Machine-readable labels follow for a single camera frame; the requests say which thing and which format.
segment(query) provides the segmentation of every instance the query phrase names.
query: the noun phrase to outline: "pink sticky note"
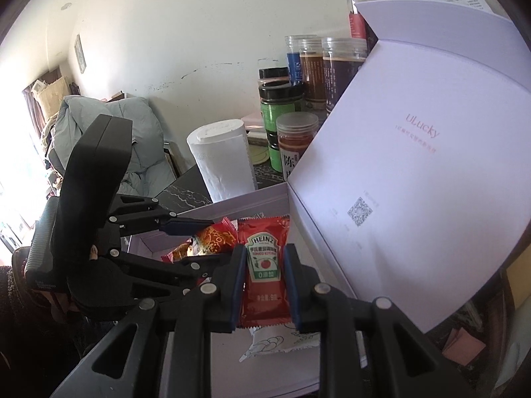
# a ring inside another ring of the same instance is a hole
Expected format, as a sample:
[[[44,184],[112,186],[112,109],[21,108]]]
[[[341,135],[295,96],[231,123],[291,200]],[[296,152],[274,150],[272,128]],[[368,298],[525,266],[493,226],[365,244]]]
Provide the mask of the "pink sticky note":
[[[461,328],[442,354],[460,365],[468,365],[484,348],[484,343]]]

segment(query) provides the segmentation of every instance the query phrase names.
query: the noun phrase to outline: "paper towel roll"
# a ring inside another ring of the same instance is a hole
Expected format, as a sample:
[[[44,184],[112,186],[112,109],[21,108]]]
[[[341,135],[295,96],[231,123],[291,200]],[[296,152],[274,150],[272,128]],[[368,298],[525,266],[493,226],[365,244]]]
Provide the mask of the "paper towel roll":
[[[243,121],[202,126],[189,134],[187,142],[213,202],[257,189]]]

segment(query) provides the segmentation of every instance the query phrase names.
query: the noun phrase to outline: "white snack wrapper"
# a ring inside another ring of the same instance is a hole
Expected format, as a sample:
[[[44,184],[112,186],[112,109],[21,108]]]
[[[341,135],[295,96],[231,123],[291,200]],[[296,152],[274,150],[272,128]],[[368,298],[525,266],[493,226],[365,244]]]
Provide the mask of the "white snack wrapper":
[[[292,350],[317,347],[321,335],[319,332],[301,334],[293,323],[275,326],[252,327],[249,329],[253,343],[249,350],[240,358],[240,362],[255,355],[271,353],[287,353]]]

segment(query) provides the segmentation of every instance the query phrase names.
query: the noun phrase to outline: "black jar lid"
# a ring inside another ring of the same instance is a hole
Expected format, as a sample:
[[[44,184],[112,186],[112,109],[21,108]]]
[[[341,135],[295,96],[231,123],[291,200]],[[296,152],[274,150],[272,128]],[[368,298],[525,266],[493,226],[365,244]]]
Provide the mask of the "black jar lid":
[[[284,78],[289,76],[289,71],[287,67],[270,67],[258,70],[258,75],[260,79]]]
[[[266,82],[258,87],[260,97],[268,100],[289,100],[298,99],[304,93],[303,84],[292,85],[285,81]]]

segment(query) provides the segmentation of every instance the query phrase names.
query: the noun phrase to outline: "blue label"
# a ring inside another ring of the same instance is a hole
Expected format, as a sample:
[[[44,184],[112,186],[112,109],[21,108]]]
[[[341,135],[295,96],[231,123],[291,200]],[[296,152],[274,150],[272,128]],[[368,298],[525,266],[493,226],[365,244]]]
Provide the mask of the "blue label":
[[[302,82],[301,56],[298,53],[286,54],[288,57],[289,80],[292,84]]]

